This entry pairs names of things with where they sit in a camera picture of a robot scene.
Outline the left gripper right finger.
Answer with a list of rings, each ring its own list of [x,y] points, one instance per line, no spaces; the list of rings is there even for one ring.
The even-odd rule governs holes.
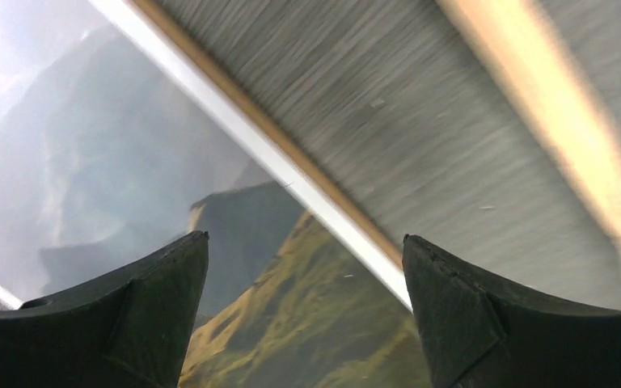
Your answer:
[[[539,292],[417,235],[403,271],[435,387],[621,387],[621,311]]]

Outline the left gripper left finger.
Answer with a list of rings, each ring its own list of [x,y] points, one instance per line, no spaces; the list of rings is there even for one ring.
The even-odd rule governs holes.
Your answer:
[[[0,310],[0,387],[175,387],[209,265],[196,231],[134,263]]]

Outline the mountain landscape photo board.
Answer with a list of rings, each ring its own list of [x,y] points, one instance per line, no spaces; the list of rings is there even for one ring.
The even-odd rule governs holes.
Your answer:
[[[0,1],[0,310],[192,232],[175,387],[427,387],[412,315],[88,1]]]

